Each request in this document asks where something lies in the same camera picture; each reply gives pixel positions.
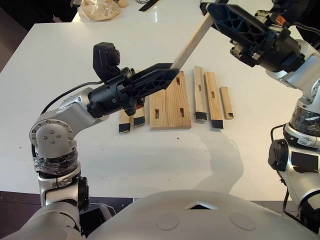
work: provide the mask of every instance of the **wooden plank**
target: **wooden plank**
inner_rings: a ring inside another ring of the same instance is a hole
[[[191,118],[184,72],[166,90],[150,95],[150,129],[189,129]]]
[[[128,116],[125,110],[121,109],[119,111],[119,133],[122,134],[130,131],[131,118],[132,116]]]
[[[223,129],[223,118],[215,74],[213,72],[204,73],[204,82],[206,85],[212,127]]]
[[[179,55],[174,60],[173,64],[171,65],[171,69],[181,69],[185,62],[188,60],[192,52],[200,43],[201,39],[205,36],[207,31],[211,28],[214,24],[214,21],[209,13],[207,13],[202,22],[200,23],[199,27],[196,29],[193,36],[190,38],[188,43],[185,45],[183,50],[179,53]]]
[[[225,119],[234,119],[234,112],[232,111],[228,88],[226,86],[220,87],[220,93]]]
[[[194,66],[194,100],[195,100],[195,118],[200,121],[207,121],[207,110],[205,105],[205,88],[203,68]]]

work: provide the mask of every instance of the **wooden stick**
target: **wooden stick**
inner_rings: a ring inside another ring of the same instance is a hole
[[[125,110],[121,109],[119,111],[119,133],[123,134],[130,131],[131,118],[132,116],[128,116]]]
[[[200,121],[207,121],[207,110],[205,105],[204,74],[200,66],[194,66],[194,100],[195,118]]]
[[[224,129],[215,74],[213,72],[206,72],[204,74],[204,81],[209,102],[212,127]]]
[[[195,50],[196,46],[200,43],[201,39],[204,37],[206,32],[214,24],[214,21],[209,13],[204,16],[203,21],[200,26],[197,28],[194,35],[191,37],[187,45],[180,52],[178,57],[174,60],[174,63],[171,65],[171,69],[181,69],[185,62],[188,60],[192,52]]]
[[[231,107],[228,88],[226,86],[222,86],[220,87],[220,92],[221,92],[221,98],[222,98],[224,117],[225,119],[228,119],[228,120],[233,119],[234,113]]]

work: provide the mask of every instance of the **plastic bag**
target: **plastic bag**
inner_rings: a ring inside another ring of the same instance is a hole
[[[92,21],[113,19],[121,9],[114,0],[82,0],[79,15]]]

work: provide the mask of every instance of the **wood grain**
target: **wood grain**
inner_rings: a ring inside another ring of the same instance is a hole
[[[203,74],[202,67],[194,66],[193,79],[194,79],[195,112],[204,113],[206,115],[207,109],[205,104],[204,74]]]
[[[204,82],[206,85],[207,98],[210,109],[210,118],[211,120],[222,120],[223,118],[215,74],[213,72],[205,72]]]
[[[150,95],[151,130],[189,129],[191,118],[184,72],[181,71],[166,90]]]
[[[228,120],[233,119],[234,112],[232,111],[228,88],[226,86],[220,87],[220,93],[221,93],[224,117],[225,119],[228,119]]]

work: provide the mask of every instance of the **rectangular hole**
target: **rectangular hole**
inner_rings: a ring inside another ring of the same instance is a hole
[[[155,119],[158,119],[159,118],[159,109],[156,109],[155,110]]]
[[[182,118],[185,117],[185,110],[183,108],[180,108],[180,115]]]

